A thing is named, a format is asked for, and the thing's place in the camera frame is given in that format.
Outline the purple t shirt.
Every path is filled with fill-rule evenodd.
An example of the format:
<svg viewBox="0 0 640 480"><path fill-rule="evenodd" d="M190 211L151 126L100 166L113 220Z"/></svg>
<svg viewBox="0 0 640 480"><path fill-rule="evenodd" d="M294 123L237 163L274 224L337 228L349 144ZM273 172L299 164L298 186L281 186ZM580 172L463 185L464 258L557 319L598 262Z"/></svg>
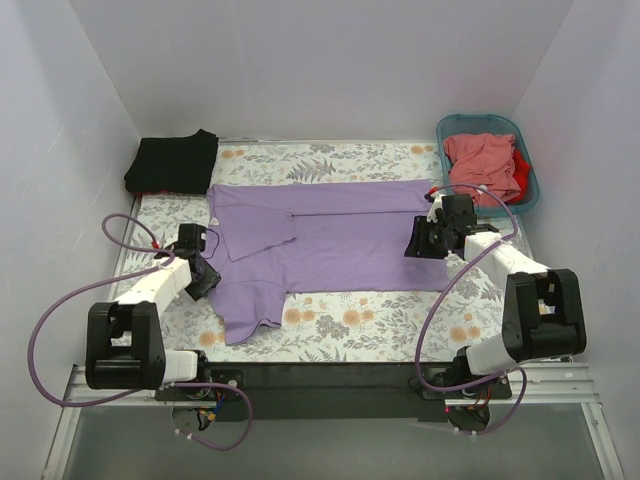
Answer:
<svg viewBox="0 0 640 480"><path fill-rule="evenodd" d="M279 327L289 294L441 291L442 260L404 255L416 216L430 207L427 180L214 185L210 265L221 275L209 301L225 341Z"/></svg>

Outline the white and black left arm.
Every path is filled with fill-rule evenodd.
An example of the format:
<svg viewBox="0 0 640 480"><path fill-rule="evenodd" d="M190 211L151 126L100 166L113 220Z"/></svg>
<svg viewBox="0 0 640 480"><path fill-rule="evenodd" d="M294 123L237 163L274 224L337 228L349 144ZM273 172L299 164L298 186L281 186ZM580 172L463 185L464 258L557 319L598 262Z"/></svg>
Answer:
<svg viewBox="0 0 640 480"><path fill-rule="evenodd" d="M93 389L153 389L198 378L204 355L167 350L160 319L180 294L198 301L220 282L204 258L204 226L182 224L172 245L175 259L143 276L111 303L88 313L85 377Z"/></svg>

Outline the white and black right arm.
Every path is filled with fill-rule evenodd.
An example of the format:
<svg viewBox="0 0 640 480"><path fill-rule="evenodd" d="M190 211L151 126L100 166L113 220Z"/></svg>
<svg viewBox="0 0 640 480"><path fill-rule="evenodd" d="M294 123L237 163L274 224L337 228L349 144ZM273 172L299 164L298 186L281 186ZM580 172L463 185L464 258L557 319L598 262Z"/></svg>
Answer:
<svg viewBox="0 0 640 480"><path fill-rule="evenodd" d="M581 354L587 335L580 286L570 269L552 269L526 256L496 227L478 221L468 194L445 194L434 187L425 196L427 214L414 219L405 255L465 261L456 280L472 268L482 270L504 293L498 334L462 348L436 379L425 378L421 359L414 359L416 380L429 391L471 390L496 381L523 364Z"/></svg>

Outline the black robot base mount plate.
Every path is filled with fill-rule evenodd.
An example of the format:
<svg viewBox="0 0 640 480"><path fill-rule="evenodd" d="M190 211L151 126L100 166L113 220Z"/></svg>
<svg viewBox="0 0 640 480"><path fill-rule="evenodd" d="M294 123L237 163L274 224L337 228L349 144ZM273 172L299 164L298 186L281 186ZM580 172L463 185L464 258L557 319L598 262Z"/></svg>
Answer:
<svg viewBox="0 0 640 480"><path fill-rule="evenodd" d="M473 400L461 392L425 389L412 363L218 363L206 381L234 385L256 420L447 420L445 402Z"/></svg>

